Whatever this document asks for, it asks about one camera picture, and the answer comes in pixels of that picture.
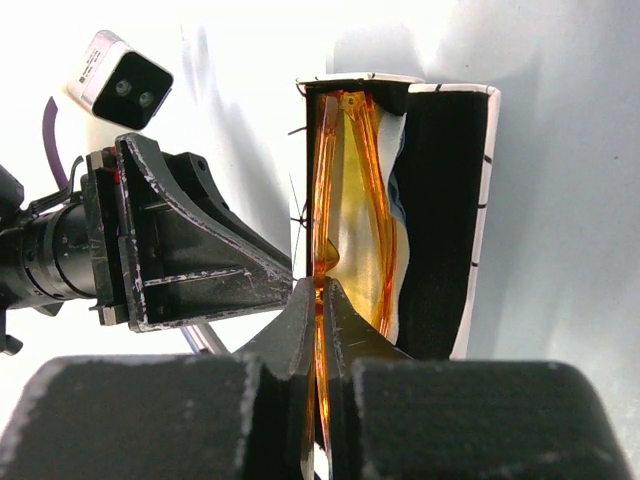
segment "white background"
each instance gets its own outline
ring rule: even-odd
[[[195,16],[110,2],[91,18],[87,4],[64,3],[51,12],[14,4],[0,20],[0,161],[28,197],[54,189],[40,142],[46,99],[92,34],[112,28],[176,74],[147,135],[167,151],[205,155],[232,209],[283,250],[286,172],[304,155],[286,137],[303,125],[297,76],[373,70],[502,90],[470,356],[576,364],[640,469],[640,4],[440,0],[301,9],[275,2],[267,9],[236,2],[237,9]],[[199,85],[180,73],[181,21],[191,49],[196,24],[207,24],[211,48],[198,64]],[[111,142],[112,128],[71,104],[60,107],[67,165]],[[187,351],[179,332],[99,328],[89,305],[68,305],[55,319],[12,312],[10,331],[26,346],[0,358],[0,418],[53,356]],[[264,321],[229,323],[221,334],[237,346]]]

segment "black bracket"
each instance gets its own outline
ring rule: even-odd
[[[0,308],[0,353],[15,355],[22,350],[23,343],[11,335],[7,335],[7,311]]]
[[[138,134],[87,157],[83,185],[103,324],[175,328],[282,308],[291,260],[229,211],[204,158]]]

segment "white camera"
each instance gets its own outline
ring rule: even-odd
[[[109,30],[99,31],[67,91],[83,108],[132,130],[147,126],[173,85],[169,72]]]

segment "camera lens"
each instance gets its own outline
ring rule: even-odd
[[[126,97],[131,92],[131,84],[127,80],[120,80],[116,84],[116,93],[121,97]]]
[[[151,94],[151,92],[144,92],[142,95],[140,95],[140,106],[142,108],[146,108],[149,105],[151,105],[151,102],[153,102],[153,95]]]

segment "black foam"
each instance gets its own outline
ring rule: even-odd
[[[397,346],[415,359],[448,358],[460,326],[488,98],[478,92],[409,95],[405,145],[394,167],[410,246]]]

